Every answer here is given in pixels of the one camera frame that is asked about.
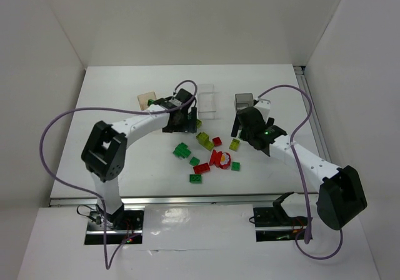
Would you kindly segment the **green lego plate stack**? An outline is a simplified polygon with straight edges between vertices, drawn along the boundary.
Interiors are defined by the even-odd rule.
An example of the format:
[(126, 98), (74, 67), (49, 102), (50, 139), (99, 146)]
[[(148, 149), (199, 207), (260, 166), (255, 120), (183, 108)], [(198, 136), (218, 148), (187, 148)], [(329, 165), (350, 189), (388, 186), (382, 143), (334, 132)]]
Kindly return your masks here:
[(172, 153), (177, 158), (183, 158), (183, 159), (186, 159), (191, 155), (191, 151), (189, 150), (188, 146), (183, 142), (178, 144)]

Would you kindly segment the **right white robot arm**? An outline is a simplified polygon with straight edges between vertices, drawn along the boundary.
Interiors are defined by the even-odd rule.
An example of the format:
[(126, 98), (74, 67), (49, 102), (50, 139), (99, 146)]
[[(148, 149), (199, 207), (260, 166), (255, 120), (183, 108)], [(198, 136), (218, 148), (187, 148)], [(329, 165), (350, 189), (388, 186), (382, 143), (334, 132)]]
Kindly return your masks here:
[(353, 167), (339, 167), (290, 140), (290, 135), (275, 125), (272, 118), (264, 118), (266, 114), (256, 106), (238, 111), (231, 135), (302, 171), (302, 179), (317, 191), (316, 196), (292, 193), (279, 198), (278, 208), (284, 216), (319, 218), (338, 231), (367, 208), (359, 173)]

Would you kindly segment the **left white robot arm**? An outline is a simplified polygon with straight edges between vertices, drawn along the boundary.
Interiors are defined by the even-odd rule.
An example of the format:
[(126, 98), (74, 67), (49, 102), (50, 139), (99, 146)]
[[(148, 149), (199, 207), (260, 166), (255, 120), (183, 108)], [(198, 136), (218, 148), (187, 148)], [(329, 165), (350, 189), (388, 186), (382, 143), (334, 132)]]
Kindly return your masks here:
[(147, 134), (195, 133), (197, 130), (196, 97), (185, 89), (172, 96), (157, 99), (149, 107), (119, 122), (97, 122), (81, 154), (93, 181), (97, 210), (113, 226), (124, 216), (118, 177), (126, 160), (128, 148)]

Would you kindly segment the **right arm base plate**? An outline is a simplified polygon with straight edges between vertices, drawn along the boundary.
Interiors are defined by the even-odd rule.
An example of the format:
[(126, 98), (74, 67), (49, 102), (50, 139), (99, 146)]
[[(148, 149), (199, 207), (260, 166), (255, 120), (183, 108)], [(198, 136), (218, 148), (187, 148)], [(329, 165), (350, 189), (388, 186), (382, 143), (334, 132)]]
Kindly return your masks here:
[(288, 217), (272, 206), (254, 207), (249, 222), (254, 225), (257, 242), (293, 241), (304, 238), (306, 217)]

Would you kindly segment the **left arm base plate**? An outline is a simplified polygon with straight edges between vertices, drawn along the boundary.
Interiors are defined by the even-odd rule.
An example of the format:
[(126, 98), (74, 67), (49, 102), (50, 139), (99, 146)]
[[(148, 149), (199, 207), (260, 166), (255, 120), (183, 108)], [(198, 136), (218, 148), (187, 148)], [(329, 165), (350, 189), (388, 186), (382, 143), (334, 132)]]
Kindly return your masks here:
[[(88, 213), (79, 213), (87, 218), (84, 244), (88, 246), (103, 244), (103, 217), (90, 209)], [(118, 245), (124, 239), (132, 236), (126, 244), (143, 243), (144, 209), (128, 209), (124, 211), (122, 219), (107, 223), (107, 244)]]

